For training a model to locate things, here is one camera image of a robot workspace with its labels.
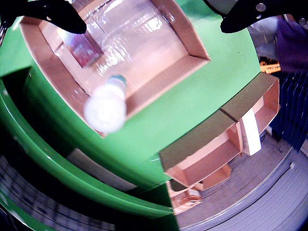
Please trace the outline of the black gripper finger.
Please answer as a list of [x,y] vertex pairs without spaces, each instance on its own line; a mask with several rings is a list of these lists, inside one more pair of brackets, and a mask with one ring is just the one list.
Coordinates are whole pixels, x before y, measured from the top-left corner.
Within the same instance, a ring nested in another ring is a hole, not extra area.
[[255,22],[278,15],[290,14],[301,26],[308,22],[306,0],[239,0],[221,22],[223,33],[239,32]]
[[86,23],[66,0],[2,0],[0,25],[7,29],[19,16],[48,21],[74,34],[84,34]]

